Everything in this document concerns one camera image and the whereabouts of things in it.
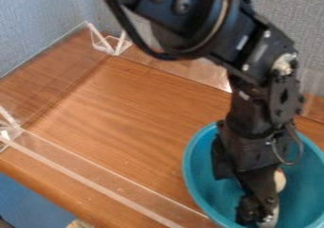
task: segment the robotic arm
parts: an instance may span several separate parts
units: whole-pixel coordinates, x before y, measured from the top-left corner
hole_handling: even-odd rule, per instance
[[[250,0],[105,0],[142,50],[165,61],[206,58],[228,70],[232,106],[213,143],[217,179],[236,178],[245,191],[237,222],[273,225],[279,209],[275,172],[303,154],[293,127],[299,93],[297,52],[285,33],[258,15]],[[155,52],[122,7],[151,22]],[[288,161],[296,142],[299,156]]]

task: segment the gray wall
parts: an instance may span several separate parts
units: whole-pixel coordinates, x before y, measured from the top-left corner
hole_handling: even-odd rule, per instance
[[[296,41],[301,64],[323,69],[324,0],[253,1]],[[83,20],[114,35],[121,32],[103,0],[0,0],[0,9],[0,76]],[[149,33],[146,22],[134,18]]]

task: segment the bowl rim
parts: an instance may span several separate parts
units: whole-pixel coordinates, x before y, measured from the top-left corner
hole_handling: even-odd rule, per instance
[[[185,149],[184,157],[182,157],[182,175],[185,184],[189,190],[189,193],[197,203],[197,206],[201,208],[202,212],[208,215],[209,219],[220,226],[228,227],[228,228],[244,228],[240,224],[233,223],[230,219],[228,219],[205,201],[205,199],[201,197],[197,186],[194,182],[194,178],[192,175],[192,166],[188,164],[190,163],[193,151],[196,149],[197,142],[200,138],[204,136],[204,134],[212,130],[218,131],[217,122],[210,123],[208,126],[205,126],[202,129],[197,131],[194,134],[188,147]],[[299,132],[299,136],[303,140],[303,142],[309,146],[312,152],[319,157],[320,162],[324,166],[324,152],[317,147],[317,145],[313,143],[313,141]],[[324,227],[324,211],[323,214],[319,216],[319,218],[313,221],[312,224],[309,224],[305,228],[320,228]]]

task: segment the teal bowl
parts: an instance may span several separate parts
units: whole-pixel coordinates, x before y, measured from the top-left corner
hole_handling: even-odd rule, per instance
[[[213,123],[193,137],[184,156],[184,178],[210,220],[221,227],[241,228],[236,223],[236,207],[244,192],[236,181],[216,181],[213,176],[210,152],[217,132]],[[303,159],[292,167],[281,166],[288,184],[280,194],[277,228],[324,227],[324,153],[303,134],[300,137],[305,145]]]

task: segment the wooden table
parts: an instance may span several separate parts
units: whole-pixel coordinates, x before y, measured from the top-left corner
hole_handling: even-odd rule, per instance
[[[75,39],[71,41],[70,44],[78,44]],[[70,55],[83,50],[80,47]],[[43,61],[51,60],[59,64],[66,58],[64,51],[59,51],[59,55],[59,58],[56,54],[40,58],[38,67],[31,63],[39,74],[47,76],[48,72],[42,72]],[[35,110],[34,101],[20,103],[16,98],[15,104],[20,108],[15,108],[15,114],[31,116],[36,113],[24,122],[24,128],[201,212],[184,184],[181,159],[197,130],[224,118],[230,95],[134,61],[102,55],[96,57],[101,61],[91,63],[94,67],[84,70],[86,75],[78,84],[67,84],[70,87],[64,95],[56,98],[50,108]],[[20,78],[28,67],[19,70]],[[52,82],[39,81],[47,85]],[[3,84],[12,91],[17,88],[8,80]],[[46,95],[40,91],[35,98],[38,103],[48,99],[48,95],[58,96],[54,86],[52,91],[43,91]],[[296,121],[299,130],[323,148],[324,125],[304,117]],[[163,227],[16,149],[1,153],[0,168],[96,227]]]

